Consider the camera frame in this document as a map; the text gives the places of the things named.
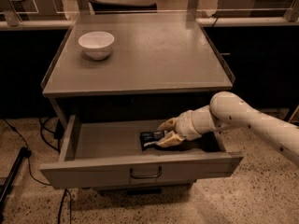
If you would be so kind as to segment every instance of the gray tabletop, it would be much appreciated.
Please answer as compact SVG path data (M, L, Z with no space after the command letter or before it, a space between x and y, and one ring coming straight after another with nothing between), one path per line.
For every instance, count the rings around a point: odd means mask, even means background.
M103 61L82 53L92 31L115 36ZM45 97L229 90L232 82L187 12L90 15L73 27L43 90Z

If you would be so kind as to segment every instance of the bowl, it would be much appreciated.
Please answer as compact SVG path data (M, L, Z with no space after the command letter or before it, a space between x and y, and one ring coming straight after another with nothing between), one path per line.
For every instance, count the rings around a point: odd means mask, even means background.
M94 60L103 60L113 49L114 36L107 32L91 32L83 35L78 43L86 55Z

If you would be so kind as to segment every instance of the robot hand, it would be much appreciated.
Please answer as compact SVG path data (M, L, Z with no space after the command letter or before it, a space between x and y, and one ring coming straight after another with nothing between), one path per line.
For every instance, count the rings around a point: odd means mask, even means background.
M299 165L299 127L268 116L248 105L237 95L222 91L209 105L188 110L162 123L158 130L172 131L157 145L171 147L192 141L207 132L244 127Z

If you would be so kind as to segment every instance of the concrete floor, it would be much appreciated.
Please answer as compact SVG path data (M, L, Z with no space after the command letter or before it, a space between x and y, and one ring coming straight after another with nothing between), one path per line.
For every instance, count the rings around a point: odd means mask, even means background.
M58 153L40 137L38 119L8 119L27 141L33 176L41 163L54 162ZM56 119L47 125L54 129ZM46 139L56 146L52 134ZM241 151L243 161L231 177L201 179L190 189L166 187L161 194L129 196L125 191L98 193L70 189L72 223L299 223L299 169L247 130L221 134L229 152ZM0 120L0 176L5 176L19 149L19 136ZM4 223L58 223L63 190L37 183L24 160L6 199ZM61 221L69 223L69 197Z

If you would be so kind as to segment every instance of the drawer handle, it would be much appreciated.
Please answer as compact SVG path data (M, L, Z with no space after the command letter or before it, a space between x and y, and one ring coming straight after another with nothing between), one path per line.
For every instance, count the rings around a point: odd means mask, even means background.
M130 169L130 176L133 179L147 179L147 178L155 178L162 175L162 167L159 166L159 173L157 175L134 175L133 168Z

